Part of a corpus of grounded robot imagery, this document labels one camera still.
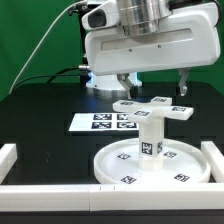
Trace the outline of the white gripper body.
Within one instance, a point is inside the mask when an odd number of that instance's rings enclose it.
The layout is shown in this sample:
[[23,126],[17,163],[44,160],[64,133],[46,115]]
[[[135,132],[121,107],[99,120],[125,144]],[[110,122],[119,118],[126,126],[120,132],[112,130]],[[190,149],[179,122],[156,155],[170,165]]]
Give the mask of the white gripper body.
[[216,1],[172,8],[167,1],[117,1],[120,24],[87,31],[96,75],[211,65],[220,56]]

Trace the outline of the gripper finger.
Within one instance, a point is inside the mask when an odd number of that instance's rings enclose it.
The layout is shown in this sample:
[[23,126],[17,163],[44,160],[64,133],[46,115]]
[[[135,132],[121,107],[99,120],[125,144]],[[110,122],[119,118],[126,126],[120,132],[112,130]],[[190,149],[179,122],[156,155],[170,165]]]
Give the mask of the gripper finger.
[[130,98],[131,97],[131,89],[133,88],[133,84],[129,80],[129,74],[128,73],[118,74],[117,80],[123,86],[123,88],[126,90],[127,97]]
[[180,82],[178,84],[179,93],[181,96],[185,96],[187,93],[187,78],[189,76],[190,69],[189,68],[182,68],[179,70],[179,74],[181,76]]

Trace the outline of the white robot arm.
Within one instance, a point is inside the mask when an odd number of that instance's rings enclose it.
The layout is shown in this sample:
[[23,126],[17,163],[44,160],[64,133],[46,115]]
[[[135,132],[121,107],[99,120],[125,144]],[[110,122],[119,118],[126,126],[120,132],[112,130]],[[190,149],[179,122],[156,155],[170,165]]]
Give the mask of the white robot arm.
[[220,56],[216,0],[104,0],[82,18],[90,80],[104,96],[130,96],[139,72],[177,69],[177,91],[187,92],[192,67]]

